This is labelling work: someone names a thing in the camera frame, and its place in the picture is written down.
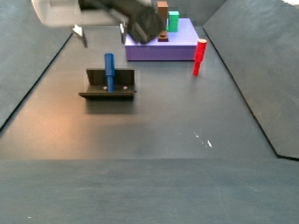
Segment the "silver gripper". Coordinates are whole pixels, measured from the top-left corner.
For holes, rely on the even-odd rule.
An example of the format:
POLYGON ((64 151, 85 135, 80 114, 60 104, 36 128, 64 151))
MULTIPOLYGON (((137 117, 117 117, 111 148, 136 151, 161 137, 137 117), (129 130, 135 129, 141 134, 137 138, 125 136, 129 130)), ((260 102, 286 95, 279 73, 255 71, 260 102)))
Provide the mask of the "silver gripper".
POLYGON ((121 44, 127 41, 128 18, 116 10, 81 10, 79 0, 32 0, 32 7, 41 23, 49 27, 72 27, 72 33, 88 47, 81 26, 119 25, 121 44))

